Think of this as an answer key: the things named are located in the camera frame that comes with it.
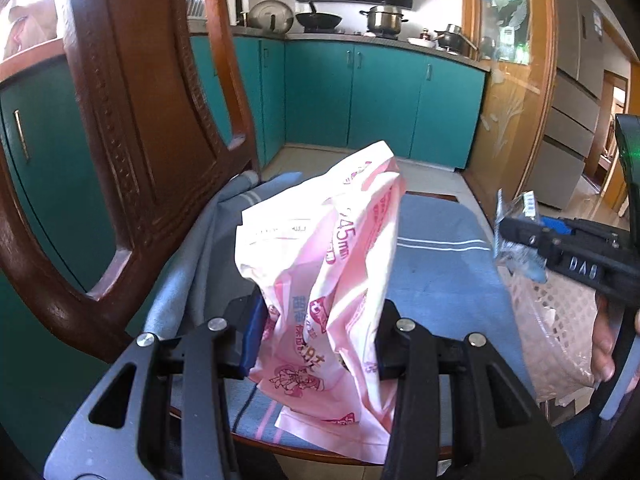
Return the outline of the person's right hand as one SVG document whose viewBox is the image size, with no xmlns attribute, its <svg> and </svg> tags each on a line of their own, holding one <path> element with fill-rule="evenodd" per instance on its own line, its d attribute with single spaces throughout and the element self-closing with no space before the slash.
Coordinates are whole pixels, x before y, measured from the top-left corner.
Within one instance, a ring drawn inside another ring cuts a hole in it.
<svg viewBox="0 0 640 480">
<path fill-rule="evenodd" d="M 598 382 L 608 382 L 615 372 L 613 348 L 615 340 L 610 326 L 608 304 L 598 303 L 598 313 L 593 324 L 591 370 Z"/>
</svg>

